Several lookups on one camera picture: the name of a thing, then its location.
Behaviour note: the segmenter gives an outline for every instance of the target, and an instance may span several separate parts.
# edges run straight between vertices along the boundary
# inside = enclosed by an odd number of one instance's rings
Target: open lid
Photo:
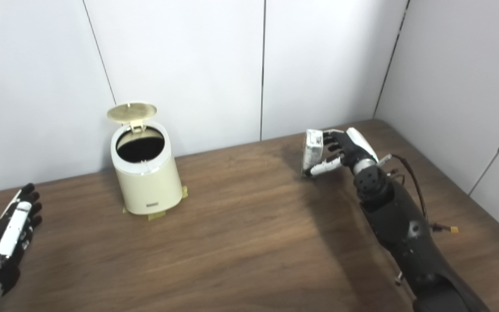
[[[107,112],[107,118],[118,123],[130,123],[133,132],[136,128],[142,130],[144,120],[150,119],[157,113],[154,105],[147,103],[126,103],[117,105]]]

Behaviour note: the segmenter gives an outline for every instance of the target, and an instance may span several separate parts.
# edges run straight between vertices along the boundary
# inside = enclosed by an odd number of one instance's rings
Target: robotic hand
[[[42,222],[36,215],[42,209],[38,199],[30,183],[16,193],[0,217],[0,297],[16,285],[24,251],[32,241],[34,228]]]
[[[378,160],[367,140],[354,128],[328,130],[323,143],[334,156],[305,170],[317,176],[346,166],[352,170],[361,209],[380,245],[390,252],[416,296],[415,312],[489,312],[487,306],[455,273],[431,237],[424,201],[408,162],[396,155]],[[422,211],[407,190],[380,167],[398,158],[409,171]]]

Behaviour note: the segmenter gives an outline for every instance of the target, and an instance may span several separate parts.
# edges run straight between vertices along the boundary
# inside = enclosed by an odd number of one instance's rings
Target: cream trash can
[[[111,158],[123,191],[125,208],[135,215],[166,211],[182,199],[182,184],[167,131],[147,120],[154,105],[127,103],[107,112],[123,123],[111,139]]]

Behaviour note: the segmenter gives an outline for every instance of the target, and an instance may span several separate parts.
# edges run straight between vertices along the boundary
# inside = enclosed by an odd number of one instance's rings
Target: wire
[[[392,154],[392,157],[398,158],[398,160],[400,160],[400,162],[402,163],[402,165],[404,165],[404,167],[406,168],[406,170],[409,172],[409,175],[412,176],[413,184],[415,185],[415,189],[417,190],[417,195],[419,196],[419,201],[421,202],[422,213],[424,215],[424,218],[428,220],[428,216],[427,216],[427,213],[426,213],[426,207],[424,206],[424,199],[423,199],[423,196],[422,196],[421,188],[419,187],[419,183],[417,182],[417,178],[416,178],[416,176],[415,176],[415,174],[413,172],[412,166],[409,165],[409,162],[407,161],[406,158],[403,158],[401,156],[394,155],[394,154]]]
[[[405,184],[405,175],[404,174],[396,174],[396,175],[391,175],[392,179],[396,179],[396,178],[399,178],[401,177],[402,178],[402,182],[400,182],[401,185],[404,185]]]

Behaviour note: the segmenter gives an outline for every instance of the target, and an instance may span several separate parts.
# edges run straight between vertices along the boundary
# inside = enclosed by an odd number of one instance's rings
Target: wood grain
[[[353,126],[380,156],[408,158],[431,220],[460,227],[435,235],[440,249],[499,312],[499,224],[392,128]],[[38,185],[44,222],[0,312],[411,311],[350,172],[301,179],[302,143],[287,136],[178,158],[190,196],[154,221],[122,213],[113,171]],[[0,192],[0,212],[14,192]]]

